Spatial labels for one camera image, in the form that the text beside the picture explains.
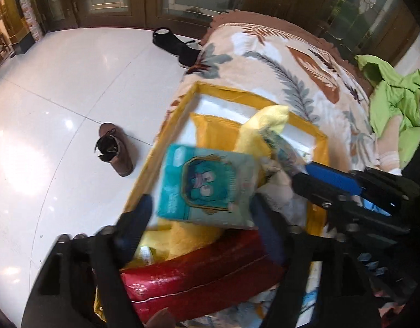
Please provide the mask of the left hand thumb tip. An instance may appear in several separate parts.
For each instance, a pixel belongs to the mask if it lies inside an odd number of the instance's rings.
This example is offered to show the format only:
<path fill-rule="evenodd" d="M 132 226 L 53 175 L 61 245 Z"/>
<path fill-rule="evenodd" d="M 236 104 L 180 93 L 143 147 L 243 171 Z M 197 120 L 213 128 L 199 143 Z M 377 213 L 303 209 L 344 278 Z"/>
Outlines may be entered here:
<path fill-rule="evenodd" d="M 154 314 L 145 324 L 145 328 L 175 328 L 174 316 L 167 308 L 161 309 Z"/>

